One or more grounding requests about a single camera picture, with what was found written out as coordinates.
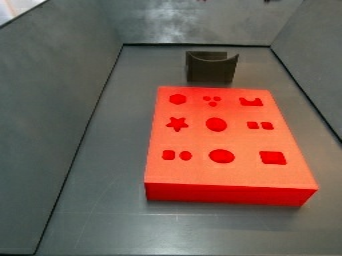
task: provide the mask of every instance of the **black object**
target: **black object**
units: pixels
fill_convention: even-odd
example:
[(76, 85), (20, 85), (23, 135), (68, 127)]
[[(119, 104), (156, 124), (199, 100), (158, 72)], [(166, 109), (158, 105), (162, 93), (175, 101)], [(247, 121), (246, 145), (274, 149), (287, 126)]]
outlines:
[(230, 83), (239, 54), (227, 59), (227, 52), (187, 51), (187, 81)]

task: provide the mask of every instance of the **gray wall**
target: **gray wall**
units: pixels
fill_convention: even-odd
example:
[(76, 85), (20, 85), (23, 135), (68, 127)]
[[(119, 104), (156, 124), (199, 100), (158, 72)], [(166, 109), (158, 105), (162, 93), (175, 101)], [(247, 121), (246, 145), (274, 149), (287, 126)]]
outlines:
[(96, 0), (0, 30), (0, 253), (35, 251), (120, 47)]
[(273, 50), (342, 139), (342, 1), (306, 0)]
[(303, 0), (103, 0), (128, 43), (270, 45)]

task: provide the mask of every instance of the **circular hole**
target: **circular hole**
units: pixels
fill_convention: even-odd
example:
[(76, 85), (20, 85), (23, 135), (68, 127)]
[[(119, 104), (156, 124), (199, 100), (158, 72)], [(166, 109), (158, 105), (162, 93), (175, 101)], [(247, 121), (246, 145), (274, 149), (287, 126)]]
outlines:
[(214, 132), (222, 132), (227, 128), (227, 123), (223, 119), (212, 117), (206, 122), (207, 128)]
[(192, 154), (188, 151), (182, 151), (179, 157), (182, 160), (188, 161), (192, 157)]
[(208, 105), (210, 105), (211, 107), (217, 107), (218, 103), (214, 102), (214, 101), (211, 101), (211, 102), (208, 103)]
[(212, 150), (208, 154), (208, 157), (214, 162), (219, 164), (231, 163), (235, 159), (234, 154), (226, 149)]

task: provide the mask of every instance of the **gray floor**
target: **gray floor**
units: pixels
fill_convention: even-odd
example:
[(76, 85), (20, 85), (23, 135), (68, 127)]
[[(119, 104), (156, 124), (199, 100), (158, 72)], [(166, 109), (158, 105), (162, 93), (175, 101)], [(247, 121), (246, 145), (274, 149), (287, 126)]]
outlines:
[[(269, 89), (321, 186), (302, 208), (147, 202), (159, 85), (186, 85), (186, 50), (241, 54), (233, 87)], [(267, 48), (124, 47), (40, 255), (341, 254), (341, 144)]]

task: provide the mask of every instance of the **red foam block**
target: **red foam block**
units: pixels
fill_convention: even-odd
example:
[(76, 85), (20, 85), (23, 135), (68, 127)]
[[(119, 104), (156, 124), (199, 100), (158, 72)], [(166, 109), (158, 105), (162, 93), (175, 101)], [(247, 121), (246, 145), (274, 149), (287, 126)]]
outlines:
[(267, 90), (159, 87), (148, 200), (301, 206), (318, 190)]

